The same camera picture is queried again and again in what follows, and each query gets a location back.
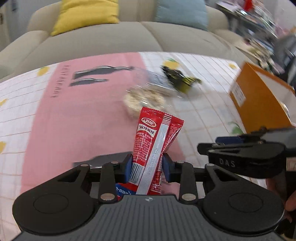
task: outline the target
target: beige sofa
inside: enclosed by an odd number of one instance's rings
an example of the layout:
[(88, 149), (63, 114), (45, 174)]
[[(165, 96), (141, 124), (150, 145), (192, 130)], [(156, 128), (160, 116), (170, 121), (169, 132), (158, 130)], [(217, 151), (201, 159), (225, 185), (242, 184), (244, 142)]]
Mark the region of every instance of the beige sofa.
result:
[(217, 9), (207, 7), (208, 32), (181, 25), (153, 22), (155, 0), (119, 0), (119, 24), (101, 24), (50, 36), (61, 3), (35, 12), (26, 34), (0, 52), (0, 82), (49, 64), (92, 55), (167, 51), (250, 61), (229, 42), (228, 21)]

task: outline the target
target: pink tablecloth section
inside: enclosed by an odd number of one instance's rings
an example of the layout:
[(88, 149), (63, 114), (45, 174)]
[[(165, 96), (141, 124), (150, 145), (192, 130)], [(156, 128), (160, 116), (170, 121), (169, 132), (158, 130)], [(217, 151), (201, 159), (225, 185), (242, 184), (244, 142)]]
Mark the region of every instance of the pink tablecloth section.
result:
[[(131, 71), (87, 76), (108, 81), (69, 86), (74, 72), (97, 66), (146, 68), (139, 53), (60, 63), (36, 112), (25, 153), (21, 193), (67, 171), (73, 162), (133, 150), (138, 120), (128, 115), (122, 102), (126, 90), (134, 85)], [(173, 158), (183, 159), (177, 141), (171, 150)]]

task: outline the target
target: lemon print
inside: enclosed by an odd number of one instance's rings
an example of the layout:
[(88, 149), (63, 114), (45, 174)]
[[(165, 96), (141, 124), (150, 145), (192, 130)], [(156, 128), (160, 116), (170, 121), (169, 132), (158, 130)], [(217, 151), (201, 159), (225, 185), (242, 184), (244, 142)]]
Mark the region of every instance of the lemon print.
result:
[(0, 106), (4, 105), (4, 103), (7, 101), (7, 99), (4, 99), (2, 101), (0, 101)]
[(237, 67), (234, 64), (229, 64), (229, 67), (232, 69), (236, 69)]
[(172, 58), (164, 61), (163, 65), (169, 67), (170, 69), (177, 69), (180, 66), (180, 64)]
[(37, 73), (37, 76), (42, 76), (44, 74), (46, 74), (49, 70), (49, 67), (48, 66), (45, 66), (45, 67), (42, 67), (39, 69), (38, 73)]
[(6, 146), (6, 142), (4, 142), (4, 141), (0, 141), (0, 154), (1, 154), (2, 151), (4, 150), (5, 146)]

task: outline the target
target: white stripe on package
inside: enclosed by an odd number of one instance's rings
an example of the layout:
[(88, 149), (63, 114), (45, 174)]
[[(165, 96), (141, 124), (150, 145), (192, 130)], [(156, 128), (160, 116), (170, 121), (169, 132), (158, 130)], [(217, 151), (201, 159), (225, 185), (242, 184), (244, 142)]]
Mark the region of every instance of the white stripe on package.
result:
[(163, 121), (159, 127), (159, 131), (156, 136), (147, 164), (145, 166), (142, 178), (139, 182), (138, 189), (136, 192), (137, 195), (146, 195), (149, 191), (154, 173), (157, 168), (158, 160), (160, 158), (161, 150), (165, 142), (165, 137), (169, 128), (168, 124), (170, 123), (171, 118), (172, 117), (169, 115), (165, 115), (163, 117)]

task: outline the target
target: open box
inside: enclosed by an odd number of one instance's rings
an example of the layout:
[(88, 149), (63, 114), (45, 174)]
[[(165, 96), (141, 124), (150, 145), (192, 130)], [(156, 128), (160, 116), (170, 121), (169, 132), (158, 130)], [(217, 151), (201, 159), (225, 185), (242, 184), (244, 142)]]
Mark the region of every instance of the open box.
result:
[(267, 129), (296, 126), (294, 89), (255, 65), (245, 63), (229, 95), (247, 133), (263, 126)]

